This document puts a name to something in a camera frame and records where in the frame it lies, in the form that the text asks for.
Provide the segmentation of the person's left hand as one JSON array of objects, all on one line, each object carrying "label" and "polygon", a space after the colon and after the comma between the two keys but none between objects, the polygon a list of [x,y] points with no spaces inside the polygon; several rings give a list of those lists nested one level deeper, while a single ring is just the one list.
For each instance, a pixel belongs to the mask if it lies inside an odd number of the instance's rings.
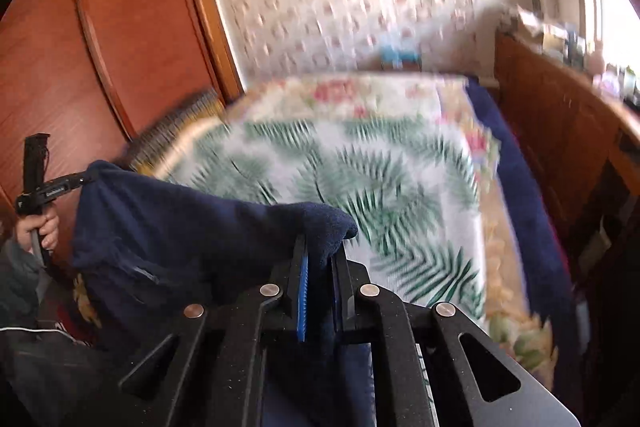
[{"label": "person's left hand", "polygon": [[14,228],[14,239],[23,251],[32,253],[32,232],[36,232],[40,245],[47,251],[54,251],[58,246],[58,225],[60,218],[55,205],[42,210],[41,215],[19,217]]}]

